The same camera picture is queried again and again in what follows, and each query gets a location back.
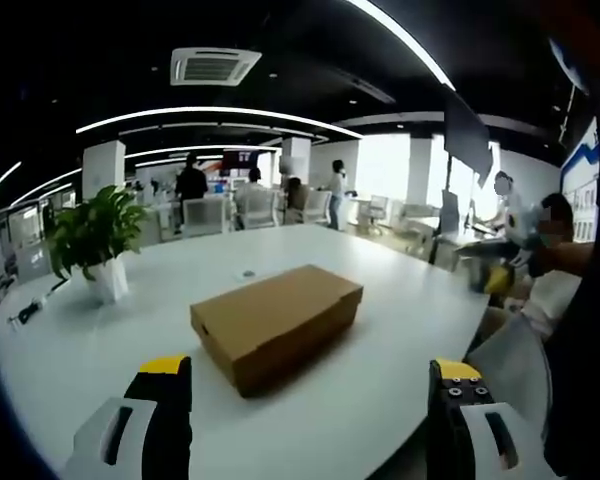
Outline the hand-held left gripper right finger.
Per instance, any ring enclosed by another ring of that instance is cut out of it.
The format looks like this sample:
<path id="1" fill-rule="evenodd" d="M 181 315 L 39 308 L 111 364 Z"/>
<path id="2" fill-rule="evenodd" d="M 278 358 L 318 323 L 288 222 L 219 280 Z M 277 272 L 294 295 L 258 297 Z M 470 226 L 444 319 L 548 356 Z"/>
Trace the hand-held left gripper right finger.
<path id="1" fill-rule="evenodd" d="M 429 479 L 546 477 L 539 434 L 477 370 L 442 358 L 429 364 L 426 467 Z"/>

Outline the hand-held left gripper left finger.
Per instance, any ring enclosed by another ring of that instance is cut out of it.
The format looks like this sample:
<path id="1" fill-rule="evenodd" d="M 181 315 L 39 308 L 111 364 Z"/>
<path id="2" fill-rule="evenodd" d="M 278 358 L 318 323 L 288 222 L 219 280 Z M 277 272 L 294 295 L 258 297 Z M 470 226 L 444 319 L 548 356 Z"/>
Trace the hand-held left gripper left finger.
<path id="1" fill-rule="evenodd" d="M 191 358 L 142 365 L 121 397 L 77 430 L 64 479 L 187 479 L 192 427 Z"/>

